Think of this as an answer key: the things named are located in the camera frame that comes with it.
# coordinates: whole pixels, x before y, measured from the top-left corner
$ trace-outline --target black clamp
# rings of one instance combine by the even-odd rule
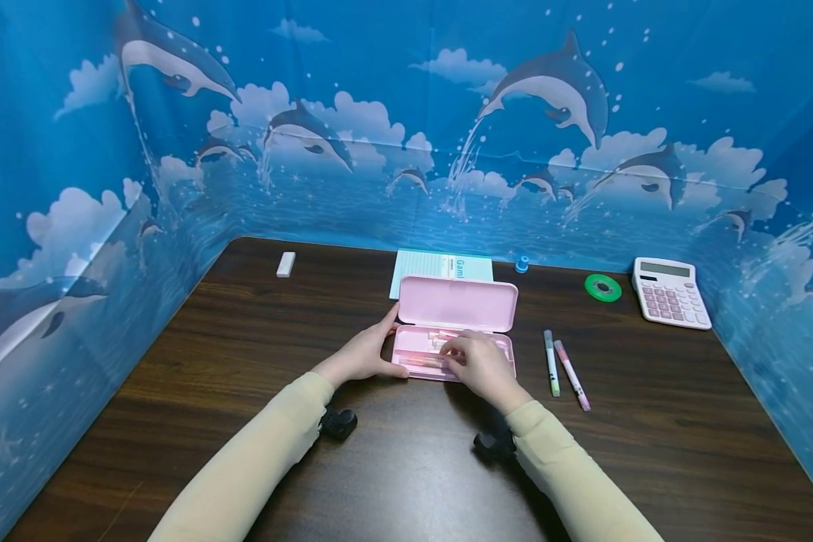
[[[473,445],[482,461],[503,463],[515,457],[513,432],[508,428],[496,434],[479,433],[473,439]]]
[[[319,421],[319,429],[323,434],[338,439],[347,440],[350,434],[358,426],[358,417],[351,410],[337,412],[331,406],[325,407],[325,415]]]

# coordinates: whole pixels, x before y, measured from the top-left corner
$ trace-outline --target tape roll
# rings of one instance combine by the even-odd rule
[[[611,303],[618,301],[623,295],[621,285],[617,280],[606,275],[590,275],[584,280],[584,290],[601,302]]]

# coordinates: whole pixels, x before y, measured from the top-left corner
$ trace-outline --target blue backdrop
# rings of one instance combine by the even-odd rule
[[[813,2],[139,1],[0,0],[0,537],[238,235],[694,263],[813,479]]]

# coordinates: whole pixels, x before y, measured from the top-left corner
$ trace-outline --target light blue notebook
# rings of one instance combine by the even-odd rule
[[[391,277],[391,299],[400,298],[400,279],[406,275],[442,276],[446,279],[494,280],[490,257],[460,256],[443,252],[397,251]]]

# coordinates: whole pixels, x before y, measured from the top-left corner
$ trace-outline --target hand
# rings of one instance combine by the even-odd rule
[[[515,380],[509,360],[491,337],[466,330],[443,345],[446,367],[503,416],[533,398]]]
[[[390,364],[379,357],[382,342],[400,327],[394,321],[399,305],[395,303],[384,319],[351,338],[336,354],[313,367],[313,372],[331,382],[334,389],[344,382],[376,375],[407,378],[409,371],[406,367]]]

